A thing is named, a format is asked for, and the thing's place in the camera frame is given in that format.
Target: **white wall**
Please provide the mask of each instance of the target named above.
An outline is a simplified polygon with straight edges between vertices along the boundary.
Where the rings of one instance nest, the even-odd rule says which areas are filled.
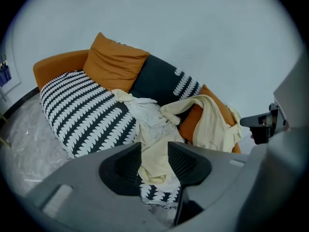
[[[36,86],[35,62],[87,49],[100,31],[185,70],[242,116],[267,111],[302,48],[276,0],[29,0],[13,33],[21,85],[8,96]]]

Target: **black baseboard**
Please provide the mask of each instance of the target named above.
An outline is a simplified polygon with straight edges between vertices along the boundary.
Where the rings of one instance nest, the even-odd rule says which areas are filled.
[[[26,101],[28,101],[29,99],[31,99],[33,96],[35,96],[36,94],[38,94],[39,88],[36,87],[33,90],[31,90],[29,93],[27,93],[26,95],[24,95],[22,98],[20,98],[13,106],[11,106],[5,113],[4,116],[6,118],[9,118],[12,116],[13,113],[15,113],[17,111],[18,108],[20,108]],[[3,126],[4,124],[4,120],[0,119],[0,128]]]

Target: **crumpled fabric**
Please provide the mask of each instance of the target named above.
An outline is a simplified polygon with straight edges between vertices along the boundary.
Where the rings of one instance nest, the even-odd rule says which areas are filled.
[[[193,104],[203,108],[202,117],[193,133],[193,145],[232,152],[235,143],[242,137],[240,115],[235,109],[228,107],[237,121],[237,124],[232,127],[225,123],[217,104],[207,95],[192,96],[185,100],[164,105],[161,107],[161,112],[172,123],[179,124],[180,119],[175,115],[186,111]]]
[[[183,143],[176,124],[162,115],[155,100],[135,98],[120,89],[114,89],[112,93],[116,101],[123,102],[136,119],[135,142],[141,142],[140,177],[162,191],[173,191],[180,183],[168,161],[168,142]]]

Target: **sofa armrest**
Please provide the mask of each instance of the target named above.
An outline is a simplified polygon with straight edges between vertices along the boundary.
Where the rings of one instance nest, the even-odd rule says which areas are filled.
[[[39,90],[50,80],[65,72],[81,70],[88,57],[89,50],[62,53],[45,58],[33,66],[35,80]]]

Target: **orange cushion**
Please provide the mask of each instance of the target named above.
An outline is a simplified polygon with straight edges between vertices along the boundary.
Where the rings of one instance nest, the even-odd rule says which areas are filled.
[[[108,90],[119,88],[129,92],[148,56],[149,52],[116,43],[99,33],[83,71]]]
[[[237,122],[234,119],[231,111],[214,95],[214,93],[212,93],[209,90],[209,88],[207,88],[205,84],[203,85],[200,94],[208,95],[214,100],[226,124],[230,126],[236,125]],[[194,105],[188,117],[180,125],[180,128],[179,128],[180,135],[183,138],[187,139],[190,143],[192,143],[193,141],[193,132],[194,132],[195,127],[197,126],[197,123],[201,119],[202,114],[203,114],[203,109],[199,105]],[[239,148],[238,143],[235,144],[235,147],[233,148],[232,152],[240,153],[240,148]]]

